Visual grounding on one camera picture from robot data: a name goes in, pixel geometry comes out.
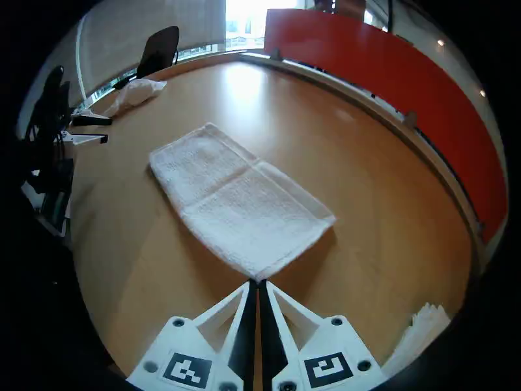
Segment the white plastic mount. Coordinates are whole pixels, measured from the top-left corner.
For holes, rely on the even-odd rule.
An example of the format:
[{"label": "white plastic mount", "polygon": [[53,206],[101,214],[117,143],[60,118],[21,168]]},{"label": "white plastic mount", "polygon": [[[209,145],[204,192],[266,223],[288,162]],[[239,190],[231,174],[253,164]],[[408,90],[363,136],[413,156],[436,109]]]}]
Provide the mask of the white plastic mount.
[{"label": "white plastic mount", "polygon": [[[287,365],[272,378],[272,390],[370,390],[387,380],[345,317],[321,318],[270,282],[266,282],[266,290],[287,359]],[[301,349],[284,316],[298,329]],[[263,348],[265,337],[263,327]],[[270,358],[263,351],[263,370],[270,365],[266,359]]]},{"label": "white plastic mount", "polygon": [[[246,282],[194,320],[170,318],[127,381],[144,391],[242,391],[243,380],[229,362],[249,290],[255,288],[254,283]],[[232,316],[223,346],[217,352],[203,334],[217,330]]]}]

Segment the white towel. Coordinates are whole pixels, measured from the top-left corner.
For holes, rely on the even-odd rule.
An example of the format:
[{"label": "white towel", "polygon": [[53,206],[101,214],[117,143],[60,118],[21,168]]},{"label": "white towel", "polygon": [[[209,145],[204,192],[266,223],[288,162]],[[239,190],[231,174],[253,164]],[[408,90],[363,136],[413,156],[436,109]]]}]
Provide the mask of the white towel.
[{"label": "white towel", "polygon": [[150,166],[190,231],[257,281],[289,264],[335,222],[311,194],[213,124],[152,152]]}]

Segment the stack of napkins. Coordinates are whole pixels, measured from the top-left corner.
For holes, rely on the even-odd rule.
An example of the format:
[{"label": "stack of napkins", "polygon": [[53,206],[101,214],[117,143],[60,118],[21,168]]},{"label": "stack of napkins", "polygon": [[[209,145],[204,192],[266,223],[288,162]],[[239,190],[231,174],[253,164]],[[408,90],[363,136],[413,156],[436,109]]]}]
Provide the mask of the stack of napkins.
[{"label": "stack of napkins", "polygon": [[412,316],[412,326],[405,330],[395,351],[382,366],[385,375],[390,378],[411,364],[450,322],[442,306],[426,303]]}]

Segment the screw hole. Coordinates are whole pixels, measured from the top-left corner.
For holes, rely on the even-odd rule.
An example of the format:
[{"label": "screw hole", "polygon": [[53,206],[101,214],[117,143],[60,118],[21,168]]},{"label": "screw hole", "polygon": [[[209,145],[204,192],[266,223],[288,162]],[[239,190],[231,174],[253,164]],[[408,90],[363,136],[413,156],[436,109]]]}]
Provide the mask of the screw hole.
[{"label": "screw hole", "polygon": [[233,383],[221,383],[219,391],[237,391],[237,386]]},{"label": "screw hole", "polygon": [[371,363],[367,360],[362,360],[361,362],[358,363],[359,371],[365,372],[365,371],[369,370],[370,367],[371,367]]},{"label": "screw hole", "polygon": [[158,371],[159,367],[155,362],[147,361],[143,364],[143,369],[147,372],[154,373]]},{"label": "screw hole", "polygon": [[295,391],[296,389],[297,385],[292,381],[285,381],[279,386],[279,391]]}]

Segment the window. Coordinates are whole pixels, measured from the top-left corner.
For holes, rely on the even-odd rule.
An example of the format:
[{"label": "window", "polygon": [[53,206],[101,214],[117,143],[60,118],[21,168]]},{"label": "window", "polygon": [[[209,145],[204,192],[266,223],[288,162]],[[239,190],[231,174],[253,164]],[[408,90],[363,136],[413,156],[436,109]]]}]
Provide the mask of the window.
[{"label": "window", "polygon": [[227,20],[226,21],[226,32],[227,33],[236,33],[237,32],[237,21],[236,20]]},{"label": "window", "polygon": [[248,18],[246,22],[246,27],[244,28],[245,34],[251,34],[251,18]]},{"label": "window", "polygon": [[363,22],[367,24],[373,24],[373,14],[371,14],[368,10],[365,10],[363,13]]}]

